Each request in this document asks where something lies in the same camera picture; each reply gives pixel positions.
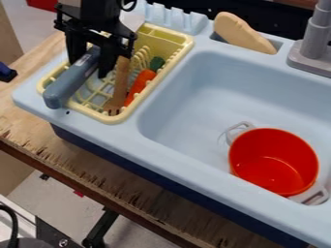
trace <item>black mount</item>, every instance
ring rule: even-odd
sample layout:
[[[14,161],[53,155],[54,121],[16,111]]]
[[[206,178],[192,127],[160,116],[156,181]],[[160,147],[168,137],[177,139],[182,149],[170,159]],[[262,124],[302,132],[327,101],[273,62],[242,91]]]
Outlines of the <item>black mount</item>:
[[[119,19],[121,0],[81,0],[80,7],[58,3],[55,6],[57,18],[55,28],[66,34],[69,61],[74,64],[87,50],[87,43],[101,49],[99,58],[99,78],[104,78],[111,71],[119,55],[131,58],[136,33],[126,27]],[[100,32],[110,34],[105,37]]]

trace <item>sink rim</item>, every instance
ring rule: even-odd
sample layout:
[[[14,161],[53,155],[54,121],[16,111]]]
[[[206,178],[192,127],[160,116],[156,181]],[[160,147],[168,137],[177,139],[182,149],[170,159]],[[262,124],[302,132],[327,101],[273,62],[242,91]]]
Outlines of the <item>sink rim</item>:
[[[205,42],[205,38],[196,37],[196,47],[198,47],[198,42]],[[233,53],[233,50],[227,49],[227,44],[217,44],[214,47],[224,48],[224,50],[218,51],[218,53],[228,56],[238,56],[238,54],[240,54],[241,59],[252,59],[252,61],[255,61],[256,63],[260,63],[258,59],[263,57],[266,58],[266,62],[263,62],[264,64],[270,63],[270,66],[281,69],[284,72],[289,72],[300,77],[302,77],[303,74],[305,77],[325,82],[331,86],[325,78],[303,73],[287,67],[284,54],[289,51],[291,44],[292,41],[285,41],[278,54],[267,58],[265,57],[266,55],[262,53],[253,58],[251,51],[240,49],[240,47],[235,49],[237,52]],[[209,198],[222,202],[238,211],[244,212],[270,226],[313,244],[318,244],[320,246],[331,245],[331,237],[328,236],[328,231],[331,228],[331,216],[327,218],[323,215],[323,213],[328,213],[331,201],[318,206],[298,204],[263,190],[253,184],[250,185],[248,182],[240,182],[238,178],[234,178],[232,175],[220,172],[215,173],[214,170],[207,168],[199,170],[204,164],[197,161],[192,161],[192,165],[195,166],[196,174],[187,176],[186,170],[192,170],[193,168],[192,165],[187,165],[188,159],[186,156],[184,158],[180,156],[171,157],[171,155],[173,155],[172,150],[167,150],[165,147],[152,142],[150,139],[147,139],[139,133],[136,126],[139,115],[180,71],[185,62],[200,50],[202,50],[202,48],[193,49],[179,63],[177,68],[174,68],[174,70],[164,79],[164,82],[150,95],[149,99],[146,99],[140,108],[136,110],[133,116],[120,125],[108,126],[78,112],[71,111],[71,114],[66,115],[66,108],[51,110],[44,106],[43,99],[35,90],[34,78],[39,78],[40,75],[44,74],[53,64],[58,63],[61,61],[61,58],[63,59],[66,57],[64,55],[65,52],[54,58],[52,63],[48,64],[45,68],[40,69],[26,83],[22,84],[13,95],[14,101],[23,109],[28,109],[30,112],[33,112],[69,132],[82,136],[86,140],[94,142],[105,149],[123,156],[173,181],[195,189]],[[95,130],[86,129],[86,127],[91,125],[98,127],[96,129],[98,131],[97,134]],[[144,153],[149,154],[149,157],[141,154],[142,150]],[[203,179],[203,177],[206,177],[207,180],[202,183],[203,180],[201,179]],[[222,189],[222,187],[220,187],[227,186],[228,182],[232,184],[231,189]],[[250,201],[242,203],[242,199],[245,199],[249,193],[255,193],[255,195],[250,197]],[[285,219],[280,219],[275,213],[280,213],[282,215],[285,214],[286,217]]]

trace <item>toy carrot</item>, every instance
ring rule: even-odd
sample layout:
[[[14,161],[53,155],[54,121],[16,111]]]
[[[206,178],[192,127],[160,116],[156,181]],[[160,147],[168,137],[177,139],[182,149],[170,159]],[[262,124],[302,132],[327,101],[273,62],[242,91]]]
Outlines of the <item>toy carrot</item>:
[[[133,86],[130,89],[129,95],[124,103],[127,107],[135,98],[135,93],[140,93],[145,87],[148,80],[152,80],[157,74],[152,70],[146,69],[141,71],[141,73],[136,77]]]

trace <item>gray faucet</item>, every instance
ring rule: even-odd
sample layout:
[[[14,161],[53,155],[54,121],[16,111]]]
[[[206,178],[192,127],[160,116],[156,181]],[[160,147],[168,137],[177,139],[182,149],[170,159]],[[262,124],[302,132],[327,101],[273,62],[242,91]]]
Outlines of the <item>gray faucet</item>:
[[[331,0],[319,0],[308,20],[303,40],[296,41],[287,64],[313,74],[331,78]]]

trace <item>wooden edge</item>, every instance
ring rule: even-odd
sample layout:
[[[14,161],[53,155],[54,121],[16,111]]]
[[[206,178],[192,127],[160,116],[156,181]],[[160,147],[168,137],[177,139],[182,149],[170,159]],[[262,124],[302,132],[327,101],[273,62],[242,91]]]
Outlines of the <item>wooden edge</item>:
[[[19,152],[18,150],[7,145],[3,141],[0,141],[0,150],[3,150],[4,152],[8,153],[9,155],[11,155],[11,156],[17,158],[18,160],[20,160],[21,162],[27,164],[28,166],[33,167],[36,170],[49,175],[50,177],[67,185],[68,187],[70,187],[76,191],[79,191],[84,196],[86,196],[92,200],[95,200],[96,202],[99,202],[100,204],[104,205],[105,207],[117,212],[120,215],[123,215],[124,217],[132,220],[133,222],[141,225],[145,229],[162,236],[163,238],[173,242],[174,244],[176,244],[180,247],[199,248],[199,246],[196,246],[195,244],[191,243],[190,241],[188,241],[178,235],[175,235],[171,232],[168,232],[167,230],[162,229],[161,227],[153,224],[152,222],[148,221],[147,219],[143,218],[142,216],[140,216],[136,213],[133,213],[132,211],[119,205],[117,202],[111,201],[110,199],[94,192],[93,190],[89,189],[88,187],[85,187],[76,181],[66,178],[60,172],[44,165],[43,163],[41,163],[37,160],[34,160],[33,158],[29,157],[28,155],[26,155],[24,153]]]
[[[286,4],[293,7],[313,10],[317,0],[275,0],[275,3]]]

